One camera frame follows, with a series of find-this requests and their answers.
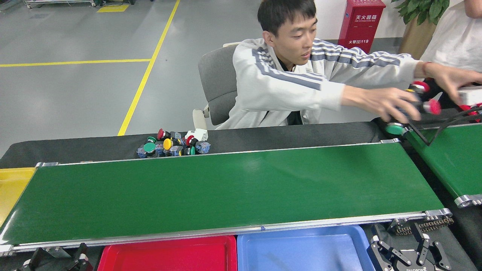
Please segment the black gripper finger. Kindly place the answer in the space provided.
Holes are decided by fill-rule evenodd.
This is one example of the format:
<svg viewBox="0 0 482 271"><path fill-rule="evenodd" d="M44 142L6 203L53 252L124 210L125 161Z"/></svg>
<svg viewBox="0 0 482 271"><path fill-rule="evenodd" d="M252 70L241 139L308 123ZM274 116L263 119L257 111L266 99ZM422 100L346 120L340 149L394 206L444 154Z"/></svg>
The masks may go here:
<svg viewBox="0 0 482 271"><path fill-rule="evenodd" d="M37 248L32 255L31 259L26 260L23 265L16 271L34 271L40 264L40 262L47 257L47 251L43 248Z"/></svg>
<svg viewBox="0 0 482 271"><path fill-rule="evenodd" d="M93 271L93 266L87 257L87 245L83 242L73 255L72 261L67 264L66 271Z"/></svg>

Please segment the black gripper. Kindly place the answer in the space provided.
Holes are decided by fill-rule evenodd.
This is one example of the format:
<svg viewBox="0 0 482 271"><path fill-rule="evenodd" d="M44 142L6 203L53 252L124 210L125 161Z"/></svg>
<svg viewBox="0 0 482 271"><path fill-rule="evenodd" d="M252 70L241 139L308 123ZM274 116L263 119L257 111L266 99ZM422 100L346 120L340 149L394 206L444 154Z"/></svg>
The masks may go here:
<svg viewBox="0 0 482 271"><path fill-rule="evenodd" d="M418 242L417 258L412 261L402 252L388 245L380 237L381 225L372 225L373 237L367 249L369 257L377 271L451 271L452 264L447 258L444 247L439 241L431 242L429 235L422 232L418 223L413 223L412 234ZM431 252L435 263L427 260Z"/></svg>

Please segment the seated person's right hand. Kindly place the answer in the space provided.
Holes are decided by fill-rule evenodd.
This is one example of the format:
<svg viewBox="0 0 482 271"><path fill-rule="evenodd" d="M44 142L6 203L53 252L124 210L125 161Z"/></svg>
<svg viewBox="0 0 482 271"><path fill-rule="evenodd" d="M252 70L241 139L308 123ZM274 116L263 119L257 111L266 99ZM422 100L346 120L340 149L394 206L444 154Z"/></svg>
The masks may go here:
<svg viewBox="0 0 482 271"><path fill-rule="evenodd" d="M421 120L421 113L414 105L418 101L414 94L397 88L373 89L370 92L375 103L373 108L383 120L395 119L400 123Z"/></svg>

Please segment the seated person's left hand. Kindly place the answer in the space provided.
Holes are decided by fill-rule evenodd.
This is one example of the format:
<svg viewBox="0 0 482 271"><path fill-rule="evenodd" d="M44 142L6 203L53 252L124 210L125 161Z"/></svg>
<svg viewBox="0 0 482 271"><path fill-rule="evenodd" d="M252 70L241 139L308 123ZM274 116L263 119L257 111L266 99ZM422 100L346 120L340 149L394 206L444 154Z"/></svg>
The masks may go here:
<svg viewBox="0 0 482 271"><path fill-rule="evenodd" d="M474 82L478 84L482 82L482 74L479 72L431 62L423 63L423 72L427 78L435 79L439 87L457 105L462 105L462 100L458 93L459 88L470 86Z"/></svg>

